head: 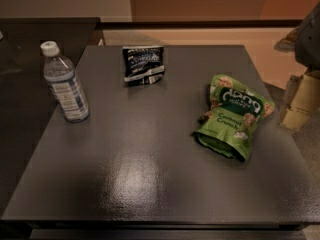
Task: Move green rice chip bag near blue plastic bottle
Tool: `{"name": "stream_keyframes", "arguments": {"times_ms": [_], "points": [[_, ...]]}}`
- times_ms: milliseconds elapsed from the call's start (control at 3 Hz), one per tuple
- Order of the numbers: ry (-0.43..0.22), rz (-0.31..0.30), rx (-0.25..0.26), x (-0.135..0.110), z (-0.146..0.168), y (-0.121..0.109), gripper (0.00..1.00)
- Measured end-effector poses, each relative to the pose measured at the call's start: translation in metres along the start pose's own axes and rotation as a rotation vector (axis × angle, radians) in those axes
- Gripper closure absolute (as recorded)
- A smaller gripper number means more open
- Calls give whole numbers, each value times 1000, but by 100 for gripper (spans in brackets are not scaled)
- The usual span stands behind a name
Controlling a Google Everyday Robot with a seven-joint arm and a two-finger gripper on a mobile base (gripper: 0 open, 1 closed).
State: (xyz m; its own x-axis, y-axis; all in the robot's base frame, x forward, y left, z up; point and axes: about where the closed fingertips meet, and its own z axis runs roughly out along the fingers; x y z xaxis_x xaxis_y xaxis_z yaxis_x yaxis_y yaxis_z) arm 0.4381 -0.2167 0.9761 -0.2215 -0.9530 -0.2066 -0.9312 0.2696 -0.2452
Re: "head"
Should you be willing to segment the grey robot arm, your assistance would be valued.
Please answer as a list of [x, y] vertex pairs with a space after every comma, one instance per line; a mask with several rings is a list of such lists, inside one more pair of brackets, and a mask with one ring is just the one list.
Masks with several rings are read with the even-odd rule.
[[320, 3], [301, 22], [294, 42], [295, 60], [306, 67], [287, 82], [280, 125], [300, 129], [320, 108]]

